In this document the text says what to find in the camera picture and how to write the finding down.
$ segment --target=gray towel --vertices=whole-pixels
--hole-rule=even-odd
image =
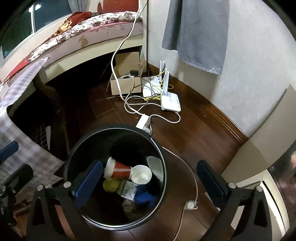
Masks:
[[[171,0],[162,47],[196,68],[221,74],[229,0]]]

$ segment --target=white cable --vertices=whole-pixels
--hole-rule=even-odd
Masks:
[[[170,150],[168,150],[167,148],[163,147],[163,149],[167,150],[169,153],[173,154],[174,156],[178,157],[175,153],[172,153]],[[184,162],[186,164],[186,166],[189,168],[189,170],[191,171],[192,173],[192,176],[194,178],[194,181],[195,181],[195,187],[196,187],[196,198],[195,198],[195,201],[197,201],[197,196],[198,196],[198,188],[197,188],[197,181],[195,179],[195,175],[191,169],[191,167],[187,164],[187,162],[185,162],[183,159],[181,159],[180,157],[178,157],[182,162]]]
[[[162,148],[165,149],[165,150],[167,150],[169,153],[173,154],[174,156],[178,157],[175,153],[172,153],[172,152],[171,152],[170,150],[168,150],[167,148],[165,148],[165,147],[162,147]],[[191,171],[191,173],[192,173],[192,175],[193,175],[194,182],[195,182],[195,187],[196,187],[196,198],[195,198],[195,201],[197,201],[198,189],[197,189],[197,181],[196,181],[195,175],[194,175],[194,173],[193,173],[191,167],[187,164],[187,162],[185,162],[185,161],[184,161],[183,159],[181,159],[180,157],[178,157],[178,158],[179,158],[182,162],[184,162],[184,163],[186,164],[186,166],[189,168],[189,170]],[[179,229],[178,229],[177,234],[176,234],[176,236],[175,236],[175,238],[174,238],[173,241],[175,241],[175,240],[177,239],[177,236],[178,236],[179,231],[180,231],[180,229],[181,229],[182,220],[183,220],[183,215],[184,215],[184,210],[185,210],[185,209],[183,209],[183,212],[182,212],[182,216],[181,216],[181,220],[180,220]]]
[[[113,60],[114,60],[114,57],[115,57],[116,53],[118,52],[118,50],[119,50],[119,49],[121,48],[121,46],[123,45],[123,43],[124,43],[129,37],[130,37],[130,35],[131,35],[131,33],[132,33],[132,31],[133,31],[133,29],[134,29],[134,27],[135,27],[136,21],[137,21],[137,19],[138,19],[138,14],[139,14],[139,11],[140,11],[140,8],[141,8],[140,3],[141,3],[141,0],[139,0],[139,8],[138,8],[137,14],[136,14],[136,16],[135,16],[135,20],[134,20],[134,22],[133,22],[133,26],[132,26],[132,28],[131,28],[131,31],[130,31],[129,34],[126,36],[126,38],[125,38],[124,40],[122,40],[122,42],[120,43],[120,45],[118,46],[118,48],[115,50],[115,52],[114,52],[114,54],[113,54],[113,56],[112,56],[112,58],[111,58],[111,70],[112,70],[112,73],[113,73],[114,78],[115,78],[116,83],[117,83],[117,87],[118,87],[119,95],[120,95],[121,99],[125,102],[125,104],[127,104],[127,105],[128,105],[128,103],[127,103],[127,101],[126,101],[126,100],[123,98],[123,96],[122,96],[121,88],[120,88],[120,85],[119,85],[119,81],[118,81],[118,78],[117,78],[117,76],[116,76],[116,74],[115,74],[115,71],[114,71]],[[135,109],[133,109],[133,108],[131,108],[131,107],[129,107],[129,108],[130,108],[131,110],[133,110],[134,112],[136,112],[137,114],[139,114],[139,115],[144,115],[144,114],[138,112],[137,110],[135,110]]]
[[[173,241],[175,241],[175,240],[177,239],[177,236],[178,236],[179,231],[180,231],[180,229],[181,229],[181,224],[182,224],[182,220],[183,220],[184,210],[185,210],[185,209],[183,209],[183,212],[182,212],[182,216],[181,216],[181,221],[180,221],[180,225],[179,225],[178,232],[177,232],[177,234],[176,234],[176,236],[175,236],[175,238],[174,238]]]
[[[135,80],[134,80],[133,76],[130,76],[130,75],[125,75],[125,76],[122,76],[122,77],[120,77],[120,78],[117,78],[117,76],[116,76],[116,74],[115,74],[115,71],[114,71],[114,67],[113,67],[113,60],[114,60],[114,57],[115,57],[116,53],[119,51],[119,49],[120,49],[121,46],[124,44],[124,42],[125,42],[130,36],[131,36],[131,33],[132,33],[132,31],[133,31],[133,29],[134,29],[134,27],[135,27],[136,21],[137,21],[138,16],[139,16],[139,11],[140,11],[140,8],[141,8],[140,5],[141,5],[141,0],[139,0],[139,8],[138,8],[137,14],[136,14],[136,16],[135,16],[135,20],[134,20],[134,22],[133,22],[133,26],[132,26],[132,28],[131,28],[131,31],[130,31],[129,34],[126,36],[126,38],[120,43],[120,45],[119,45],[118,48],[115,50],[115,52],[114,52],[114,54],[113,54],[113,56],[112,56],[112,58],[111,58],[111,70],[112,70],[112,73],[113,73],[114,78],[115,78],[116,83],[117,83],[117,87],[118,87],[118,91],[119,91],[120,98],[124,101],[124,109],[125,109],[128,113],[130,113],[130,114],[136,114],[136,113],[137,113],[137,114],[139,114],[139,115],[144,115],[143,113],[140,113],[140,112],[139,112],[144,106],[149,105],[149,104],[154,104],[154,105],[157,105],[157,106],[160,106],[160,107],[161,107],[161,105],[158,105],[158,104],[155,104],[155,103],[148,103],[148,101],[146,101],[145,103],[129,104],[129,103],[128,103],[128,100],[129,100],[130,98],[133,98],[133,97],[138,97],[138,98],[141,98],[141,99],[145,99],[145,98],[143,98],[142,96],[130,96],[130,97],[129,97],[129,95],[130,95],[130,93],[129,93],[129,94],[126,96],[126,98],[124,99],[123,96],[122,96],[122,93],[121,93],[121,88],[120,88],[120,84],[119,84],[119,81],[118,81],[118,80],[123,79],[124,77],[127,77],[127,76],[128,76],[128,77],[131,77],[132,80],[133,80],[133,86],[135,86]],[[134,108],[131,107],[131,105],[142,105],[142,107],[140,107],[138,110],[135,110]],[[180,120],[181,120],[181,116],[180,116],[178,113],[176,113],[176,114],[178,115],[179,120],[178,120],[178,121],[175,121],[175,122],[174,122],[174,121],[170,121],[170,120],[164,118],[163,116],[156,115],[156,114],[153,114],[153,115],[149,116],[149,119],[150,119],[152,116],[157,116],[157,117],[160,117],[160,118],[164,119],[165,121],[167,121],[167,122],[169,122],[169,123],[178,123],[178,122],[180,122]]]

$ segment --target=yellow ball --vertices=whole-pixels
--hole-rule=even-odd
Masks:
[[[120,185],[120,180],[115,178],[110,178],[110,177],[108,177],[103,182],[103,188],[106,192],[116,192],[119,185]]]

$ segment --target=floor tile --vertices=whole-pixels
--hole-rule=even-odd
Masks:
[[[136,241],[130,231],[110,231],[94,227],[89,224],[94,234],[98,237],[98,240],[103,241]]]
[[[198,219],[192,214],[192,212],[184,211],[184,216],[180,228],[180,232],[177,236],[179,241],[192,241],[200,240],[206,233],[207,229],[200,223]]]
[[[89,98],[89,101],[93,103],[98,100],[106,99],[105,92],[106,91],[102,87],[95,86],[88,90],[87,96]]]
[[[95,113],[90,105],[85,105],[77,110],[77,117],[81,133],[96,121]]]
[[[91,106],[96,116],[99,116],[105,113],[106,111],[113,109],[113,106],[111,105],[110,101],[107,99],[95,101],[91,104]]]
[[[82,135],[85,135],[91,130],[94,130],[103,125],[111,125],[111,124],[123,124],[120,116],[114,109],[111,109],[104,114],[97,117],[96,120],[92,121],[86,128],[81,130]]]
[[[165,229],[164,225],[153,218],[147,223],[131,229],[130,232],[138,241],[172,241],[173,237]]]

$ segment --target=power cord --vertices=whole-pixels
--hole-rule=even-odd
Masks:
[[[173,154],[174,156],[178,157],[175,153],[172,153],[172,152],[171,152],[170,150],[168,150],[167,148],[165,148],[165,147],[162,147],[162,148],[165,149],[166,151],[168,151],[169,153]],[[195,203],[196,203],[196,201],[197,201],[197,196],[198,196],[198,188],[197,188],[197,181],[196,181],[195,175],[194,175],[194,173],[193,173],[191,167],[188,165],[188,163],[187,163],[186,161],[184,161],[183,159],[181,159],[180,157],[178,157],[178,158],[179,158],[182,162],[184,162],[184,163],[186,164],[186,166],[189,168],[189,170],[191,171],[191,173],[192,173],[192,175],[193,175],[194,182],[195,182],[195,187],[196,187],[196,197],[195,197]],[[178,234],[179,234],[179,231],[180,231],[180,229],[181,229],[181,224],[182,224],[182,220],[183,220],[183,216],[184,216],[184,210],[185,210],[185,209],[183,208],[183,212],[182,212],[182,216],[181,216],[181,220],[180,220],[180,225],[179,225],[179,228],[178,228],[177,234],[176,234],[176,236],[175,236],[175,238],[174,238],[173,241],[176,241],[177,236],[178,236]]]
[[[123,79],[123,78],[125,78],[125,77],[130,77],[130,78],[132,78],[132,80],[133,80],[133,86],[135,86],[134,77],[131,76],[131,75],[124,75],[124,76],[122,76],[122,77],[120,77],[120,78],[117,78],[116,73],[115,73],[115,71],[114,71],[114,67],[113,67],[113,60],[114,60],[114,57],[115,57],[116,53],[117,53],[117,52],[119,51],[119,49],[122,47],[122,45],[124,44],[124,42],[125,42],[130,36],[131,36],[131,33],[132,33],[132,31],[133,31],[133,29],[134,29],[134,27],[135,27],[136,21],[137,21],[138,17],[140,16],[140,15],[139,15],[139,11],[140,11],[140,8],[141,8],[140,5],[141,5],[141,0],[139,0],[139,8],[138,8],[138,11],[137,11],[137,13],[136,13],[135,20],[134,20],[134,22],[133,22],[133,26],[132,26],[131,31],[129,32],[129,34],[127,35],[127,37],[124,38],[123,41],[120,43],[120,45],[119,45],[118,48],[115,50],[115,52],[114,52],[114,54],[113,54],[113,56],[112,56],[112,58],[111,58],[111,70],[112,70],[112,73],[113,73],[114,78],[115,78],[116,83],[117,83],[117,87],[118,87],[118,91],[119,91],[120,98],[124,101],[124,109],[125,109],[128,113],[130,113],[130,114],[135,114],[135,113],[137,113],[137,114],[139,114],[139,115],[144,115],[143,113],[140,113],[140,112],[139,112],[144,106],[149,105],[149,104],[154,104],[154,105],[157,105],[157,106],[161,107],[161,105],[159,105],[159,104],[155,104],[155,103],[148,103],[148,100],[145,100],[144,97],[142,97],[142,96],[132,96],[132,95],[131,95],[131,92],[130,92],[130,93],[126,96],[126,98],[124,99],[123,96],[122,96],[122,93],[121,93],[121,88],[120,88],[120,84],[119,84],[119,81],[118,81],[118,80]],[[136,98],[141,98],[141,99],[145,100],[146,102],[145,102],[145,103],[137,103],[137,104],[130,104],[130,103],[128,103],[128,100],[129,100],[130,98],[135,98],[135,97],[136,97]],[[134,109],[133,107],[131,107],[131,105],[142,105],[142,106],[141,106],[138,110],[136,110],[136,109]],[[180,120],[181,120],[181,116],[180,116],[178,113],[176,113],[176,114],[177,114],[178,117],[179,117],[179,120],[178,120],[178,121],[170,121],[170,120],[164,118],[163,116],[156,115],[156,114],[150,115],[150,116],[149,116],[149,120],[151,119],[151,117],[153,117],[153,116],[157,116],[157,117],[160,117],[160,118],[164,119],[165,121],[167,121],[167,122],[169,122],[169,123],[178,123],[178,122],[180,122]]]

